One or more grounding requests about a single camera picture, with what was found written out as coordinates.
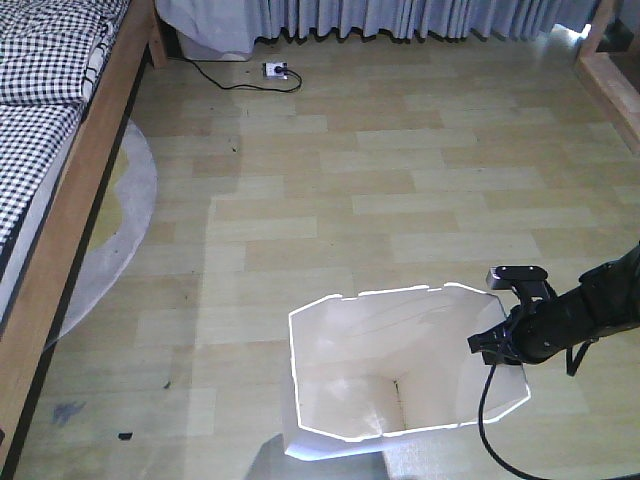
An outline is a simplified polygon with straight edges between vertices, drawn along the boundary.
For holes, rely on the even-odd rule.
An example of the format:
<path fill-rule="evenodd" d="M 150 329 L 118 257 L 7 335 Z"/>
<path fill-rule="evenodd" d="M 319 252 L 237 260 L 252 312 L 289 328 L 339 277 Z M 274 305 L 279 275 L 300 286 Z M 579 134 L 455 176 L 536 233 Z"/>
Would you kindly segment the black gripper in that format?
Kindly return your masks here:
<path fill-rule="evenodd" d="M 485 365 L 521 365 L 527 363 L 526 342 L 530 336 L 528 311 L 513 307 L 508 317 L 485 332 L 467 338 L 472 354 L 480 353 Z"/>

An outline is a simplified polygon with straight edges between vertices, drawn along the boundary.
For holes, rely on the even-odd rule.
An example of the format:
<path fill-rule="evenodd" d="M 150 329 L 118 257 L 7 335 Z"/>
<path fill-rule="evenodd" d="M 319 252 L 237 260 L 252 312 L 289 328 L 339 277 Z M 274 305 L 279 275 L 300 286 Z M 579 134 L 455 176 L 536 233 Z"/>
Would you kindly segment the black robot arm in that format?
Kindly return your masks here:
<path fill-rule="evenodd" d="M 495 266 L 487 274 L 493 290 L 511 290 L 520 303 L 506 320 L 468 338 L 487 365 L 540 364 L 558 352 L 572 351 L 575 371 L 588 346 L 603 337 L 639 326 L 639 248 L 579 277 L 574 289 L 557 294 L 539 266 Z"/>

